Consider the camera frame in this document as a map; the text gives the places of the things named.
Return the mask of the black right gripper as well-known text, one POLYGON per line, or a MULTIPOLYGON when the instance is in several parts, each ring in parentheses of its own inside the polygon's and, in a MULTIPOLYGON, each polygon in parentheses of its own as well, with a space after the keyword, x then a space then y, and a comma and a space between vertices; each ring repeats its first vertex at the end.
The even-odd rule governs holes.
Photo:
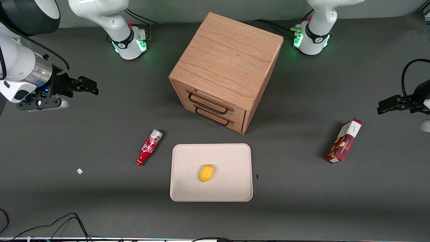
POLYGON ((79 91, 90 92, 93 95, 99 94, 97 82, 86 77, 70 78, 67 73, 62 75, 53 73, 50 80, 44 85, 44 97, 62 95, 73 98, 74 93, 79 91))

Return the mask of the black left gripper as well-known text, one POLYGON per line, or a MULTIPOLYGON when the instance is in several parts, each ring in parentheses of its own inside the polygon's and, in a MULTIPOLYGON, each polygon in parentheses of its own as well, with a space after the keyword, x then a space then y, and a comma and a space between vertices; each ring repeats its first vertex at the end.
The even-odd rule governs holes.
POLYGON ((403 108, 403 99, 404 107, 407 108, 410 113, 429 113, 429 95, 430 80, 427 80, 415 88, 415 96, 404 95, 401 97, 401 95, 393 95, 378 102, 378 115, 391 111, 401 111, 403 108))

